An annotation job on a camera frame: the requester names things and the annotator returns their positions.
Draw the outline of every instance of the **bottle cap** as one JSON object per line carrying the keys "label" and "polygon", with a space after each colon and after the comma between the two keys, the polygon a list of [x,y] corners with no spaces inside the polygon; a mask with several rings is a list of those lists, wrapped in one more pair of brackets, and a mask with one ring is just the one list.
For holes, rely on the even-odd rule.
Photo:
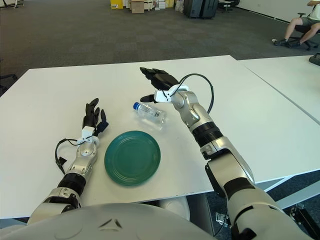
{"label": "bottle cap", "polygon": [[140,103],[139,102],[135,102],[133,104],[133,109],[138,110],[139,106],[140,106]]}

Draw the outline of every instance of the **plastic water bottle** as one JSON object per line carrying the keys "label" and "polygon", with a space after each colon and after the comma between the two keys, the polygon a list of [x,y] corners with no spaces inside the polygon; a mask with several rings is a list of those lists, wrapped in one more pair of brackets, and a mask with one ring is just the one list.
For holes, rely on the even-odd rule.
{"label": "plastic water bottle", "polygon": [[152,121],[157,124],[164,124],[167,113],[149,104],[135,102],[133,104],[133,109],[137,111],[138,115]]}

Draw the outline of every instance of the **cardboard box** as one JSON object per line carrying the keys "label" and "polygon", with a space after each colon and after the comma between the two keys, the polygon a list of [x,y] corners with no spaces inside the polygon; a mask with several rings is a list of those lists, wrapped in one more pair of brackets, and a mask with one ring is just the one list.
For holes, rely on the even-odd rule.
{"label": "cardboard box", "polygon": [[110,0],[111,9],[123,9],[123,1],[122,0]]}
{"label": "cardboard box", "polygon": [[132,1],[131,0],[131,12],[133,14],[143,14],[145,13],[144,1]]}
{"label": "cardboard box", "polygon": [[166,8],[173,8],[174,7],[174,0],[165,0],[165,7]]}

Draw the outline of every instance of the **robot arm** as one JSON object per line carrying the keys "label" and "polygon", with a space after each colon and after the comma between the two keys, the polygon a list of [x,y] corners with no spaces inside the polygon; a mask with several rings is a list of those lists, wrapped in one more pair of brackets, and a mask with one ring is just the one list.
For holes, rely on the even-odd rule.
{"label": "robot arm", "polygon": [[[98,102],[99,99],[96,98],[91,103],[86,104],[81,137],[76,144],[78,146],[76,158],[67,169],[58,186],[34,210],[29,218],[28,225],[81,207],[80,196],[97,160],[99,146],[97,136],[109,125],[104,110],[101,110],[101,122],[97,125],[100,109],[96,108],[95,110],[95,107]],[[64,161],[57,161],[63,173]]]}
{"label": "robot arm", "polygon": [[[310,239],[267,193],[254,185],[253,173],[246,161],[187,86],[179,87],[178,81],[172,81],[173,77],[162,70],[142,68],[141,71],[149,76],[148,79],[155,73],[151,77],[152,85],[158,89],[154,100],[173,104],[208,160],[205,171],[212,187],[221,197],[227,198],[233,239],[284,239],[290,236],[291,239]],[[163,87],[169,82],[166,75],[174,84],[169,89]]]}

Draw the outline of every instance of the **white bracket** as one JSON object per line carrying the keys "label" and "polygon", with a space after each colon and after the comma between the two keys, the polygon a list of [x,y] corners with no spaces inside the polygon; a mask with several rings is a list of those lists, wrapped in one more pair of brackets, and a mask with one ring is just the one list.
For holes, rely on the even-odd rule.
{"label": "white bracket", "polygon": [[168,91],[163,91],[163,90],[155,90],[154,92],[154,100],[159,102],[159,103],[171,103],[171,97],[173,93],[176,91],[189,91],[189,87],[186,85],[173,85]]}
{"label": "white bracket", "polygon": [[94,135],[95,128],[92,126],[84,126],[81,131],[81,137],[78,138],[77,143],[81,144],[83,142],[94,143],[99,146],[99,139]]}

